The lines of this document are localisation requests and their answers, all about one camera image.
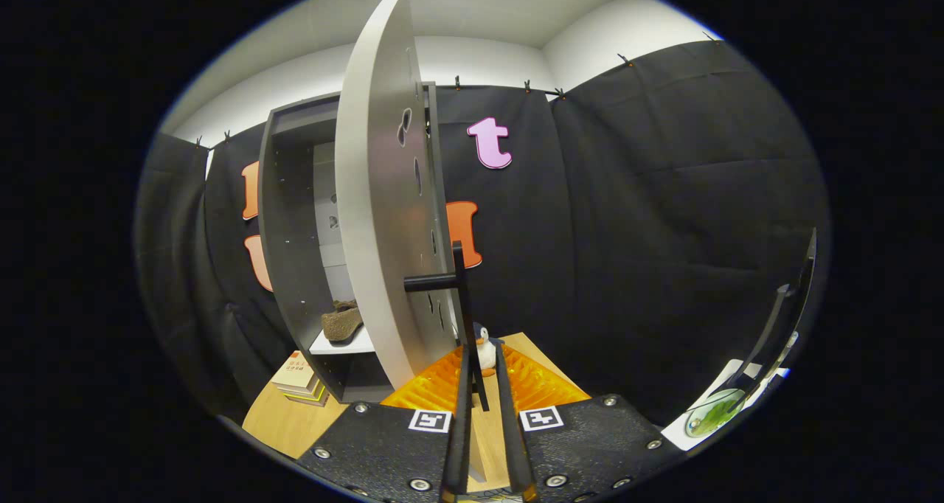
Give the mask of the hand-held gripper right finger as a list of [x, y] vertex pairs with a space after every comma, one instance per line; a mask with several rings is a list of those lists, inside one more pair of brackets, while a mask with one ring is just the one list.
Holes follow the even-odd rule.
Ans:
[[510, 489], [525, 502], [606, 502], [684, 452], [626, 399], [587, 398], [529, 356], [496, 351]]

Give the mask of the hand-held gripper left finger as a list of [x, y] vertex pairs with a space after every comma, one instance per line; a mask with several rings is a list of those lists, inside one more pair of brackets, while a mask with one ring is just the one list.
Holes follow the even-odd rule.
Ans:
[[458, 347], [388, 403], [351, 403], [296, 463], [361, 502], [455, 502], [468, 489], [472, 376]]

